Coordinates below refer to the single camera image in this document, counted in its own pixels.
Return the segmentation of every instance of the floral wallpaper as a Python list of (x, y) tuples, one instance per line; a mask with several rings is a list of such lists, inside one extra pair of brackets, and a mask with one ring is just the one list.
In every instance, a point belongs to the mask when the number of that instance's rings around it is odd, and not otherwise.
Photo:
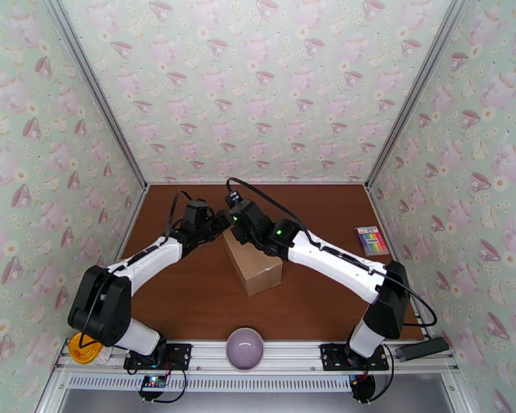
[(39, 0), (0, 0), (0, 412), (38, 403), (139, 186)]
[(63, 0), (150, 182), (362, 182), (450, 0)]
[(516, 0), (473, 0), (373, 186), (483, 412), (516, 412)]

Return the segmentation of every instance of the cardboard box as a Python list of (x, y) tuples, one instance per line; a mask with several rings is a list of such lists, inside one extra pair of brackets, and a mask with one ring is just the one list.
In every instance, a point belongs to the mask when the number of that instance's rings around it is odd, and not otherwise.
[(231, 231), (223, 232), (226, 248), (247, 296), (272, 288), (281, 283), (283, 261), (267, 256), (251, 243), (241, 245)]

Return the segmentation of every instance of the orange lid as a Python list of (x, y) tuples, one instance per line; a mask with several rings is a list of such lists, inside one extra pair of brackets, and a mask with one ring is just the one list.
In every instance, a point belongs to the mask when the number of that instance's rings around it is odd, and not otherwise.
[[(81, 335), (82, 333), (77, 333), (71, 338), (71, 340), (69, 340), (69, 354), (76, 362), (86, 364), (92, 362), (95, 358), (98, 357), (99, 352), (101, 352), (101, 349), (103, 348), (103, 345), (99, 342), (96, 342), (92, 345), (88, 345), (85, 348), (80, 349), (78, 345)], [(91, 341), (93, 341), (93, 339), (90, 336), (84, 335), (82, 339), (82, 346)]]

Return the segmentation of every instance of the mounting plate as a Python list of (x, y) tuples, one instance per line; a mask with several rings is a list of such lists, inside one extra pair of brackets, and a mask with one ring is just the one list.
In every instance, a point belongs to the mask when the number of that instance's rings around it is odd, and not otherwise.
[(345, 344), (327, 343), (319, 345), (323, 371), (388, 371), (388, 360), (382, 346), (377, 347), (369, 364), (350, 365), (344, 353)]
[(191, 345), (189, 343), (167, 343), (165, 361), (159, 365), (149, 365), (148, 357), (130, 351), (125, 358), (124, 369), (136, 370), (165, 370), (171, 364), (172, 371), (187, 371), (191, 360)]

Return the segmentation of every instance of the wooden table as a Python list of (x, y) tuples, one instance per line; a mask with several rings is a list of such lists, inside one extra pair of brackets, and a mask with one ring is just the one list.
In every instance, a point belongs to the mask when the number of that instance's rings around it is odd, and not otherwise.
[[(365, 256), (356, 226), (378, 224), (365, 191), (355, 185), (264, 185), (264, 192), (296, 213), (316, 235)], [(152, 243), (166, 228), (175, 192), (184, 189), (217, 211), (226, 208), (223, 185), (152, 186), (124, 256)], [(241, 188), (272, 220), (284, 215)], [(182, 217), (180, 198), (174, 220)], [(373, 259), (388, 263), (390, 256)], [(281, 284), (247, 297), (224, 241), (203, 244), (148, 281), (132, 300), (132, 315), (170, 339), (227, 339), (238, 327), (256, 329), (264, 339), (346, 340), (367, 304), (352, 291), (304, 266), (285, 262)], [(416, 322), (411, 307), (407, 321)], [(403, 339), (422, 339), (419, 328), (404, 328)]]

